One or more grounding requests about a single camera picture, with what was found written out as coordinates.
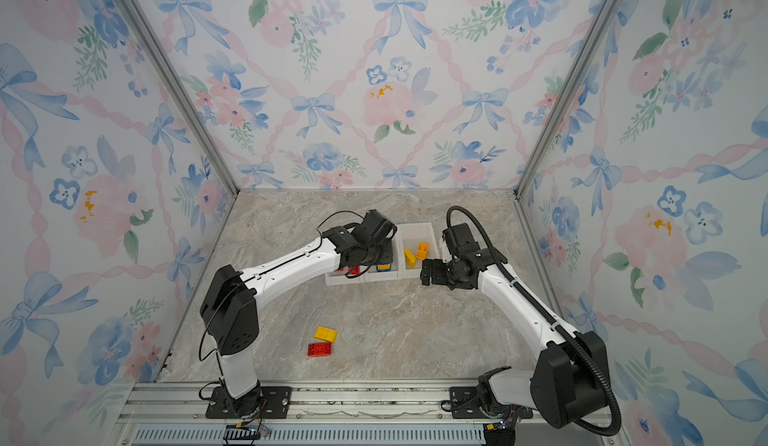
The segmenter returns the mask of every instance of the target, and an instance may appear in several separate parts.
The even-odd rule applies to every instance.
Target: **white plastic container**
[[[418,278],[422,272],[421,259],[416,260],[416,265],[413,268],[406,263],[405,249],[408,249],[415,256],[418,244],[427,243],[429,245],[427,259],[442,259],[440,246],[435,238],[435,230],[432,229],[432,223],[399,224],[397,225],[395,240],[397,241],[398,260],[403,266],[399,271],[398,279]]]

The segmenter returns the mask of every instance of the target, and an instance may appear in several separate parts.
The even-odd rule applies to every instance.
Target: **yellow lego brick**
[[[408,263],[408,266],[411,268],[416,267],[416,257],[413,256],[413,253],[408,249],[404,249],[403,252],[406,254],[406,263]]]
[[[333,331],[331,328],[318,326],[315,331],[315,339],[319,339],[320,341],[336,342],[336,336],[339,336],[339,333]]]
[[[416,259],[427,259],[427,251],[429,250],[429,243],[419,243],[416,250]]]

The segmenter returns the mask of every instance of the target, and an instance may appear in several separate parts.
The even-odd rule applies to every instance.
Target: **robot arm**
[[[448,215],[455,209],[468,213],[452,207]],[[470,213],[468,216],[479,225]],[[371,210],[360,224],[331,228],[284,257],[240,272],[231,265],[216,271],[200,315],[206,322],[206,333],[216,340],[228,400],[238,416],[255,414],[260,405],[252,352],[259,334],[259,310],[323,273],[341,267],[391,263],[392,237],[396,231],[394,223]],[[602,373],[610,391],[603,341],[594,332],[582,335],[543,305],[482,232],[485,249],[475,242],[466,223],[451,227],[448,216],[443,241],[451,259],[422,261],[421,280],[425,285],[432,282],[450,289],[479,289],[502,309],[538,358],[533,375],[509,368],[482,375],[478,397],[483,408],[497,414],[509,412],[510,404],[522,405],[537,409],[556,428],[569,422],[581,424],[580,418],[586,414],[610,405],[605,387],[601,387],[594,373],[599,368],[598,374]],[[579,356],[578,349],[588,358]],[[591,369],[585,362],[592,362]],[[618,430],[614,423],[611,432]],[[604,434],[609,430],[593,427],[591,431]]]

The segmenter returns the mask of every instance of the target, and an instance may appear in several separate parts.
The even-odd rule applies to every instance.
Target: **cable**
[[[614,396],[613,390],[610,389],[610,383],[608,383],[608,380],[605,378],[605,375],[603,372],[600,371],[600,368],[598,365],[594,362],[592,357],[584,351],[584,348],[581,347],[578,341],[576,341],[576,338],[571,336],[568,331],[565,330],[562,326],[557,323],[557,319],[552,317],[552,315],[547,311],[547,309],[534,298],[531,293],[528,292],[526,288],[523,287],[522,284],[520,284],[517,279],[506,269],[504,268],[504,264],[502,263],[502,260],[498,257],[498,250],[496,250],[493,246],[493,243],[491,243],[491,238],[488,237],[488,234],[485,232],[485,228],[482,227],[478,219],[475,217],[474,214],[470,213],[466,208],[460,207],[460,206],[452,206],[448,209],[448,212],[446,214],[446,223],[448,225],[448,228],[451,227],[451,213],[454,211],[461,211],[466,215],[467,218],[469,218],[470,221],[472,221],[475,224],[475,227],[480,232],[480,235],[482,236],[483,241],[485,241],[485,246],[488,248],[488,251],[491,253],[491,258],[493,258],[494,263],[496,263],[496,266],[498,267],[499,271],[502,272],[504,275],[504,278],[506,278],[511,285],[520,292],[520,294],[523,295],[525,299],[528,300],[529,303],[536,309],[536,311],[541,314],[544,319],[547,320],[547,322],[551,325],[554,325],[554,330],[558,332],[560,336],[563,337],[565,342],[568,344],[568,346],[571,347],[571,349],[576,353],[579,360],[583,364],[587,366],[587,369],[589,369],[589,372],[594,377],[595,382],[600,386],[600,389],[603,390],[603,394],[605,395],[605,402],[607,403],[609,409],[610,409],[610,425],[606,428],[602,428],[600,426],[596,426],[592,423],[588,423],[584,421],[583,419],[576,419],[574,420],[574,423],[578,424],[582,428],[586,429],[587,431],[599,434],[600,436],[614,436],[621,430],[621,412],[619,411],[619,404],[616,401],[616,396]]]
[[[210,386],[212,384],[221,385],[221,381],[216,380],[216,381],[212,381],[212,382],[206,384],[205,386],[203,386],[202,388],[200,388],[197,391],[197,397],[200,398],[202,401],[209,401],[211,399],[211,396],[208,396],[207,398],[203,398],[203,390],[206,389],[208,386]]]
[[[464,408],[467,404],[475,401],[475,399],[477,399],[477,398],[478,398],[478,396],[475,396],[474,398],[468,399],[467,401],[465,401],[464,403],[461,403],[460,405],[456,406],[455,408],[448,408],[448,409],[445,409],[443,406],[444,406],[445,403],[451,404],[451,400],[450,399],[443,399],[440,402],[440,409],[443,410],[446,413],[454,413],[454,412],[457,412],[459,409]]]

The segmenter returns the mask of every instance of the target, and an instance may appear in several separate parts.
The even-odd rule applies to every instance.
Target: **floral wallpaper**
[[[138,1],[241,187],[333,189],[517,184],[600,6]]]
[[[101,444],[232,197],[113,0],[0,22],[0,444]]]
[[[635,445],[768,444],[765,2],[624,0],[525,192]]]

